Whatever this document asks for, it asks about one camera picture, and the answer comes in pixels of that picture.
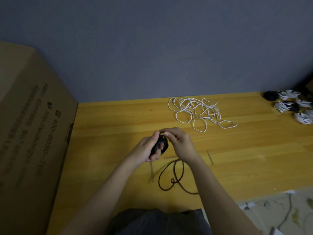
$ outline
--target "person's right hand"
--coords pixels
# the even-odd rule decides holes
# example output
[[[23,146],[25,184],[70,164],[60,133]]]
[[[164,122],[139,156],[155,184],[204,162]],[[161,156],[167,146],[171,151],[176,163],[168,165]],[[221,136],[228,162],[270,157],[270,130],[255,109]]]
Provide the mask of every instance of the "person's right hand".
[[[182,161],[189,164],[194,160],[201,158],[197,153],[189,134],[181,128],[164,128],[161,129],[160,132],[163,133],[173,144],[176,155]]]

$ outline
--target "box top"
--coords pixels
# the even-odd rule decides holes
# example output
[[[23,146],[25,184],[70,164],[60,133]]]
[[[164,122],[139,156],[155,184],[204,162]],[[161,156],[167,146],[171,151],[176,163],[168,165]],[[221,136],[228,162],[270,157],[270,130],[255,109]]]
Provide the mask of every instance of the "box top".
[[[28,46],[0,41],[0,101],[35,51]]]

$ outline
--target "person's left arm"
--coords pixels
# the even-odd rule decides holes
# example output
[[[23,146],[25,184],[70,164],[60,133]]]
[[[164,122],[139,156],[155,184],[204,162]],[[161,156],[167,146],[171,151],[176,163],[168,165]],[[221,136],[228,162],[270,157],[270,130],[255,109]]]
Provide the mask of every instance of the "person's left arm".
[[[127,157],[119,163],[87,204],[73,218],[61,234],[104,234],[115,205],[123,188],[133,172],[141,163],[159,158],[163,144],[150,158],[152,147],[159,138],[159,131],[151,137],[143,138]]]

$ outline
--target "wooden table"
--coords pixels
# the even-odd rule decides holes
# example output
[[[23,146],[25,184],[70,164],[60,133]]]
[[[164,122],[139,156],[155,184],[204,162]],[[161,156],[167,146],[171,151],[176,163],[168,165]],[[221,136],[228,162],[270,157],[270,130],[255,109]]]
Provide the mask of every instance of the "wooden table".
[[[165,127],[178,126],[190,134],[197,151],[234,200],[313,185],[313,125],[301,125],[292,114],[281,114],[260,93],[203,97],[218,102],[222,119],[238,126],[222,129],[209,122],[205,133],[197,132],[191,124],[174,118],[167,106],[169,98],[79,104],[47,234],[62,230],[141,138]],[[196,125],[203,129],[201,120]],[[127,208],[166,212],[201,208],[198,195],[187,194],[179,186],[170,191],[159,188],[160,169],[174,159],[170,145],[153,163],[155,182],[149,163],[135,170],[115,213]],[[177,171],[182,171],[180,163]],[[162,175],[162,186],[170,186],[172,177],[170,167]],[[188,167],[181,183],[197,191]]]

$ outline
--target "person's left hand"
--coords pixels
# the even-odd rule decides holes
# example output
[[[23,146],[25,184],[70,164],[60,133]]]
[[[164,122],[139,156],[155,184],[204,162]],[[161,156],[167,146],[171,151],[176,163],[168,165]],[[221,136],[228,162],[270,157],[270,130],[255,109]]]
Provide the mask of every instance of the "person's left hand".
[[[150,156],[153,146],[156,144],[159,138],[160,132],[158,130],[154,131],[153,135],[150,137],[145,137],[131,150],[127,155],[126,159],[130,160],[134,167],[137,168],[143,162],[150,162],[158,160],[161,155],[161,150],[164,147],[164,144],[161,143],[155,154]]]

